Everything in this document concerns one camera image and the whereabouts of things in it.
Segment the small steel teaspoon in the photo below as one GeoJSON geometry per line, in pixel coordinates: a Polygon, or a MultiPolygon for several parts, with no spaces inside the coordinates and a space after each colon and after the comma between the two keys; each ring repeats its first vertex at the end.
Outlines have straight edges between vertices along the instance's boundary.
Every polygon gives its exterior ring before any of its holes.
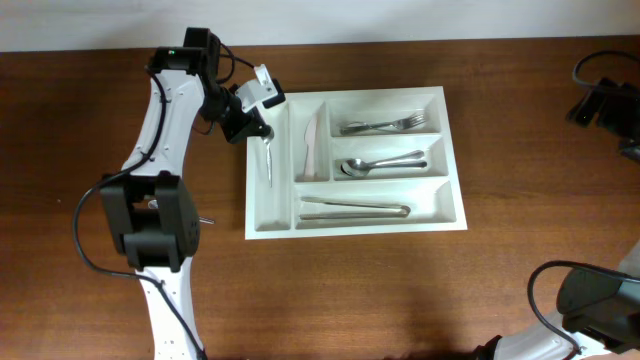
{"type": "Polygon", "coordinates": [[[266,172],[267,172],[269,187],[273,186],[271,143],[274,140],[274,137],[275,137],[274,132],[270,132],[267,136],[264,136],[262,138],[263,143],[265,145],[265,164],[266,164],[266,172]]]}
{"type": "MultiPolygon", "coordinates": [[[[147,203],[149,209],[158,209],[158,203],[156,199],[150,200],[147,203]]],[[[211,218],[200,217],[199,221],[204,224],[214,225],[215,221],[211,218]]]]}

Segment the steel fork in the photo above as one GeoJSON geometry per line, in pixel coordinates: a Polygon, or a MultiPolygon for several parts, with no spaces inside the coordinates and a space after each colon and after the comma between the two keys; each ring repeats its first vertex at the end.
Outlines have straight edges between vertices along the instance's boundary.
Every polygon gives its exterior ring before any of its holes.
{"type": "Polygon", "coordinates": [[[347,135],[356,134],[356,133],[369,131],[369,130],[380,131],[382,128],[387,129],[392,125],[393,125],[392,122],[383,122],[383,123],[376,123],[376,124],[368,124],[364,122],[353,122],[353,123],[349,123],[342,126],[339,129],[339,133],[341,135],[347,136],[347,135]]]}
{"type": "Polygon", "coordinates": [[[413,114],[411,116],[401,118],[398,120],[388,121],[393,125],[387,129],[382,128],[380,131],[404,131],[414,128],[426,122],[426,117],[423,114],[413,114]]]}

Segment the steel tablespoon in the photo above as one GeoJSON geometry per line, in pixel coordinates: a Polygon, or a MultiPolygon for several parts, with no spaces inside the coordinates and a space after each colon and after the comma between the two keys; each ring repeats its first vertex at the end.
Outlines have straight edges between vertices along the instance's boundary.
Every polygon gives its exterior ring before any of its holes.
{"type": "Polygon", "coordinates": [[[425,168],[426,161],[401,161],[401,162],[364,162],[360,159],[350,159],[340,165],[340,170],[351,177],[365,177],[371,171],[389,168],[425,168]]]}
{"type": "Polygon", "coordinates": [[[376,160],[376,161],[369,161],[368,163],[372,163],[372,162],[401,162],[401,161],[426,161],[425,153],[422,150],[416,150],[416,151],[412,151],[412,152],[406,153],[404,155],[400,155],[400,156],[396,156],[396,157],[392,157],[392,158],[380,159],[380,160],[376,160]]]}

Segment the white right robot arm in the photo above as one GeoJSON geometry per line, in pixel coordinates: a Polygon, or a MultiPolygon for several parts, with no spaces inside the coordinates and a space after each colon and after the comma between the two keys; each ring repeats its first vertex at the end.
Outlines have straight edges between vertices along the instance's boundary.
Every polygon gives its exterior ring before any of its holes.
{"type": "MultiPolygon", "coordinates": [[[[619,153],[639,161],[639,89],[603,78],[567,114],[588,126],[595,121],[620,138],[619,153]]],[[[587,359],[639,348],[639,246],[615,270],[565,260],[536,268],[527,283],[528,302],[538,323],[511,336],[496,336],[477,347],[471,359],[587,359]],[[547,269],[567,267],[556,310],[544,316],[533,294],[547,269]]]]}

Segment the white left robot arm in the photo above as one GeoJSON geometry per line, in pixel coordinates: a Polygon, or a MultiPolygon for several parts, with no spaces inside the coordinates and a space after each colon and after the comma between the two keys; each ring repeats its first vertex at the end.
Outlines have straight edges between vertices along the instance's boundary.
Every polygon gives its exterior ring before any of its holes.
{"type": "Polygon", "coordinates": [[[207,28],[190,27],[182,46],[160,47],[146,71],[151,95],[140,135],[122,169],[98,186],[116,251],[144,291],[157,359],[204,359],[191,294],[201,219],[183,181],[193,123],[220,127],[227,142],[275,132],[261,116],[285,99],[265,66],[226,88],[219,61],[232,52],[207,28]]]}

